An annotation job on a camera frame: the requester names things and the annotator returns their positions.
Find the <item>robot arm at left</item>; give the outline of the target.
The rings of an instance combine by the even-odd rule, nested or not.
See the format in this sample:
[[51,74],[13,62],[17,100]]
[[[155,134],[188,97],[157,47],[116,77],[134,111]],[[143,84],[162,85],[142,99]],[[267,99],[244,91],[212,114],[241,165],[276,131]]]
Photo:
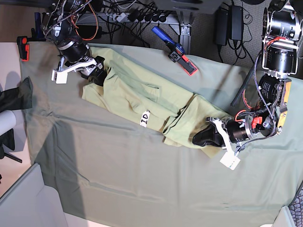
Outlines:
[[291,88],[290,76],[297,73],[298,53],[303,38],[303,3],[300,0],[273,0],[264,9],[262,49],[231,105],[245,99],[250,80],[255,83],[259,104],[247,106],[233,118],[207,117],[208,126],[195,134],[192,143],[236,151],[257,140],[282,132]]

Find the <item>robot arm at right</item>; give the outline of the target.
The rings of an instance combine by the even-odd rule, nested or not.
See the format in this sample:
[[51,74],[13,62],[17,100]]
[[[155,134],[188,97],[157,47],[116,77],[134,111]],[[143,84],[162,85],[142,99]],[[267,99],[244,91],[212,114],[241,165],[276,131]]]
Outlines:
[[51,76],[51,80],[56,84],[66,84],[71,72],[79,72],[82,78],[98,86],[104,84],[107,76],[104,69],[105,59],[101,56],[93,57],[87,43],[95,38],[98,28],[92,37],[82,38],[76,25],[79,14],[86,7],[89,7],[95,19],[98,19],[90,0],[55,0],[43,19],[44,36],[55,44],[59,51],[60,60]]

